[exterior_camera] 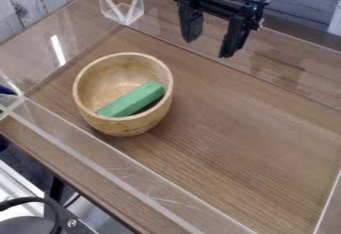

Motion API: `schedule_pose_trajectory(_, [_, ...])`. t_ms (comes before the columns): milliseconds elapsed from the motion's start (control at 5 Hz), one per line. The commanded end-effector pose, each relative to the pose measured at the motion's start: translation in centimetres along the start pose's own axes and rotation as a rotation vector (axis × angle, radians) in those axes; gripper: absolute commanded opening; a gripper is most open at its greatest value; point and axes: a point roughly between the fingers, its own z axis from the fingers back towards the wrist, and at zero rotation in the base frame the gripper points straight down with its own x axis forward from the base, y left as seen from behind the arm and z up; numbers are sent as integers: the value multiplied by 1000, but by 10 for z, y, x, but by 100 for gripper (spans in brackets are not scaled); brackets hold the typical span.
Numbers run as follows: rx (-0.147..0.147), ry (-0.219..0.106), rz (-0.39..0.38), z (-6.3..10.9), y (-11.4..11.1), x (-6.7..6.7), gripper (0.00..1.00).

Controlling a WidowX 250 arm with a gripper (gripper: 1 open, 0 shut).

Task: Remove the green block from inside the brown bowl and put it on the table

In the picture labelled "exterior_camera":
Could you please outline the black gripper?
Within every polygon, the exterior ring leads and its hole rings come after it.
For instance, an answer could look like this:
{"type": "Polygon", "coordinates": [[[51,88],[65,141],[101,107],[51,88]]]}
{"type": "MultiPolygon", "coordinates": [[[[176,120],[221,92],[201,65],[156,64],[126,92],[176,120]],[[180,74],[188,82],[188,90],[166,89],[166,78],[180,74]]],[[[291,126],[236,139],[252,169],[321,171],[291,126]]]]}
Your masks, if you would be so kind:
{"type": "Polygon", "coordinates": [[[181,34],[192,43],[202,34],[204,15],[229,20],[218,56],[230,58],[244,47],[251,29],[257,31],[264,22],[269,0],[174,0],[178,7],[181,34]]]}

